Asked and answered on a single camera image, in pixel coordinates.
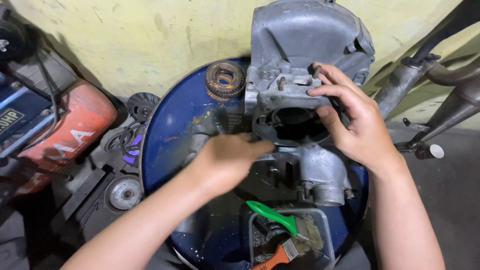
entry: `blue machine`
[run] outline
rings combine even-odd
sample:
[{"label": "blue machine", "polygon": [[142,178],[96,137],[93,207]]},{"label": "blue machine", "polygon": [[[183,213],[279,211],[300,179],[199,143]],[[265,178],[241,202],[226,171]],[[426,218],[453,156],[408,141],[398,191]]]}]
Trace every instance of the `blue machine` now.
[{"label": "blue machine", "polygon": [[52,103],[0,73],[0,158],[15,152],[54,117]]},{"label": "blue machine", "polygon": [[[244,69],[250,64],[250,58],[231,60]],[[193,124],[219,109],[227,112],[231,127],[238,127],[242,122],[241,97],[225,103],[209,97],[204,81],[206,69],[207,65],[200,67],[178,81],[151,114],[140,157],[146,195],[153,193],[181,169]],[[367,209],[367,171],[361,166],[352,166],[351,169],[359,180],[355,198],[346,200],[341,207],[321,207],[328,217],[337,256],[351,245]],[[260,179],[248,177],[240,187],[249,189],[249,192],[256,193],[263,200],[296,200],[295,191],[289,193],[288,190],[272,189]],[[244,201],[232,192],[220,196],[194,215],[194,231],[174,231],[170,236],[170,244],[188,263],[199,269],[248,269],[249,255],[243,245],[245,235],[239,214],[242,205],[245,205]]]}]

